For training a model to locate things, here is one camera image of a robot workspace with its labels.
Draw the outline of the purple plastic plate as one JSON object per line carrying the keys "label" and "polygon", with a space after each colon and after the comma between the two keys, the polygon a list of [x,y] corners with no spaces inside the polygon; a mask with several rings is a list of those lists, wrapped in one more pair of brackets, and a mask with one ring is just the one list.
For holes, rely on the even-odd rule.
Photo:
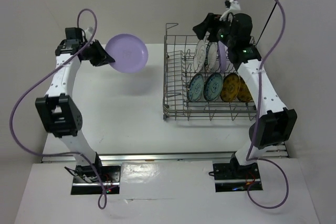
{"label": "purple plastic plate", "polygon": [[109,65],[121,73],[141,71],[149,58],[145,43],[132,34],[115,35],[107,42],[105,51],[114,59]]}
{"label": "purple plastic plate", "polygon": [[225,73],[227,65],[227,47],[221,42],[218,42],[218,62],[221,73]]}

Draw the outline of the white plate dark rim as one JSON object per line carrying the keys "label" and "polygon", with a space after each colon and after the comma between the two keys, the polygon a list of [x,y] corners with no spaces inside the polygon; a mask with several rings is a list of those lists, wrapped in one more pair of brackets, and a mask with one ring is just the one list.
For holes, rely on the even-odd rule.
{"label": "white plate dark rim", "polygon": [[201,71],[206,57],[206,45],[204,40],[200,40],[195,48],[193,66],[195,72]]}

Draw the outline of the white plate blue rim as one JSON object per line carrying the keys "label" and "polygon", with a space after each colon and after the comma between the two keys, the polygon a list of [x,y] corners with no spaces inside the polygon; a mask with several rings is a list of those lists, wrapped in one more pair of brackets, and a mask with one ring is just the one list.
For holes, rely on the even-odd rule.
{"label": "white plate blue rim", "polygon": [[217,59],[217,43],[209,42],[206,48],[205,71],[211,72],[215,67]]}

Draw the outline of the teal blue floral plate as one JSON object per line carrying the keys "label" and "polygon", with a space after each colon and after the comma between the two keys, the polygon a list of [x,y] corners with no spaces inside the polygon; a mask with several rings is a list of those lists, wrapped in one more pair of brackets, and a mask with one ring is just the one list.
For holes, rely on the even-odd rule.
{"label": "teal blue floral plate", "polygon": [[189,102],[198,101],[203,93],[204,77],[197,73],[189,82],[187,88],[187,99]]}

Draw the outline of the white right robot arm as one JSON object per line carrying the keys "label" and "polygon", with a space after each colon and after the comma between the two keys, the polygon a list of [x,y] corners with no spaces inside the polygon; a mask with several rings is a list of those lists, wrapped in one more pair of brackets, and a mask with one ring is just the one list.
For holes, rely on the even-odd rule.
{"label": "white right robot arm", "polygon": [[257,109],[256,121],[249,128],[249,140],[230,159],[229,172],[235,178],[251,170],[270,147],[289,140],[297,120],[295,109],[287,108],[267,76],[266,58],[251,40],[252,28],[251,17],[243,13],[232,18],[208,13],[193,27],[199,39],[209,35],[210,42],[226,46],[228,59],[247,85]]}

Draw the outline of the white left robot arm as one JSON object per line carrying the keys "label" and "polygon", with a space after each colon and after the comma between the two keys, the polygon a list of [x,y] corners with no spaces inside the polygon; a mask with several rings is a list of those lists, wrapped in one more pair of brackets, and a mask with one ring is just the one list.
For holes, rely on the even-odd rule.
{"label": "white left robot arm", "polygon": [[45,130],[61,140],[76,160],[76,168],[70,174],[88,183],[97,183],[104,169],[81,130],[82,114],[72,99],[75,78],[82,61],[89,61],[94,67],[114,62],[101,43],[93,39],[93,33],[92,27],[65,29],[66,38],[55,50],[57,71],[45,95],[35,101]]}

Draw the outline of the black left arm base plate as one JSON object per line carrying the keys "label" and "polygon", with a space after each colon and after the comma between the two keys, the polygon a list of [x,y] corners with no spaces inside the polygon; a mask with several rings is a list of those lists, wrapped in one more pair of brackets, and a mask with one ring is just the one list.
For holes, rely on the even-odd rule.
{"label": "black left arm base plate", "polygon": [[[70,170],[74,175],[71,195],[100,195],[102,187],[95,177],[87,177],[79,175],[75,170]],[[107,195],[117,195],[120,193],[120,165],[102,166],[101,180],[104,188],[107,190]]]}

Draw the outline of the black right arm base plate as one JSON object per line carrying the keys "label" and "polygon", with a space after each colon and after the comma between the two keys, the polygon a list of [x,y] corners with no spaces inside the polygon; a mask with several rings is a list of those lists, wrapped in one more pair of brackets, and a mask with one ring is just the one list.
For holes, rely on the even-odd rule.
{"label": "black right arm base plate", "polygon": [[217,193],[263,190],[258,165],[250,165],[247,169],[235,172],[229,163],[213,164],[213,171],[208,173],[214,179]]}

